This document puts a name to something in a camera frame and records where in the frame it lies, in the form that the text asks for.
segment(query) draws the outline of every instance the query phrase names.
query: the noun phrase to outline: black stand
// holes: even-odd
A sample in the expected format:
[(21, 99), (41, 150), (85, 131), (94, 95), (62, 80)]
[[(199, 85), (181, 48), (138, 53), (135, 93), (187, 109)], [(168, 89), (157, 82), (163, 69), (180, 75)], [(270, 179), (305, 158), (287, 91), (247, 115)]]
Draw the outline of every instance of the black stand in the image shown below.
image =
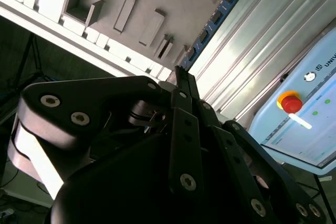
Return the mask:
[(321, 182), (320, 182), (320, 180), (319, 180), (319, 177), (318, 177), (316, 174), (314, 174), (314, 179), (315, 179), (315, 182), (316, 182), (316, 184), (317, 184), (317, 186), (318, 186), (318, 188), (319, 188), (319, 192), (320, 192), (320, 194), (321, 194), (321, 196), (322, 196), (323, 202), (324, 202), (324, 204), (325, 204), (325, 206), (326, 206), (326, 208), (327, 208), (327, 211), (328, 211), (328, 214), (329, 214), (329, 216), (330, 216), (331, 222), (332, 222), (333, 224), (336, 224), (335, 215), (334, 215), (334, 213), (332, 212), (332, 209), (331, 209), (331, 207), (330, 207), (330, 204), (329, 204), (329, 201), (328, 201), (328, 199), (327, 199), (327, 196), (326, 196), (326, 194), (325, 194), (325, 192), (324, 192), (324, 189), (323, 189), (323, 187), (322, 187), (322, 185), (321, 185)]
[(312, 187), (312, 186), (308, 186), (308, 185), (306, 185), (306, 184), (304, 184), (304, 183), (300, 183), (300, 182), (297, 182), (297, 183), (298, 183), (300, 186), (307, 187), (307, 188), (312, 189), (312, 190), (314, 190), (314, 191), (317, 192), (314, 196), (311, 197), (312, 199), (315, 199), (315, 198), (316, 198), (317, 196), (319, 196), (319, 195), (322, 196), (323, 203), (325, 204), (325, 206), (326, 206), (326, 208), (327, 208), (327, 212), (328, 212), (328, 214), (329, 214), (329, 216), (330, 216), (331, 222), (332, 222), (333, 224), (336, 224), (335, 215), (334, 215), (333, 212), (332, 212), (332, 209), (331, 209), (331, 206), (330, 206), (329, 201), (328, 201), (328, 199), (327, 199), (326, 193), (324, 192), (324, 189), (323, 189), (323, 187), (322, 187), (322, 185), (321, 185), (321, 182), (320, 182), (320, 180), (319, 180), (319, 177), (318, 177), (316, 174), (314, 174), (314, 179), (315, 179), (315, 182), (316, 182), (316, 184), (317, 184), (317, 186), (318, 186), (318, 189), (316, 189), (316, 188), (314, 188), (314, 187)]

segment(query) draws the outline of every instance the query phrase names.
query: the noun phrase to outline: cable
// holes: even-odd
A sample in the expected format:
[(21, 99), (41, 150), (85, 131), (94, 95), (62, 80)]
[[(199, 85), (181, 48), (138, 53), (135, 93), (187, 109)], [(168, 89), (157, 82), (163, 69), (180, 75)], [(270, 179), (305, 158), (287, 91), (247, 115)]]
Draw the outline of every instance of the cable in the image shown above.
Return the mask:
[(1, 215), (1, 224), (4, 224), (5, 223), (5, 220), (4, 220), (4, 217), (6, 216), (6, 213), (3, 212), (2, 215)]
[(16, 171), (16, 174), (14, 175), (14, 177), (10, 181), (8, 181), (7, 183), (1, 185), (0, 188), (4, 187), (4, 186), (7, 186), (10, 182), (12, 182), (14, 180), (14, 178), (17, 176), (18, 173), (19, 173), (19, 169)]
[(50, 195), (47, 191), (44, 191), (43, 188), (41, 188), (40, 185), (39, 185), (38, 183), (39, 183), (39, 182), (36, 183), (37, 187), (38, 187), (41, 191), (43, 191), (45, 194)]

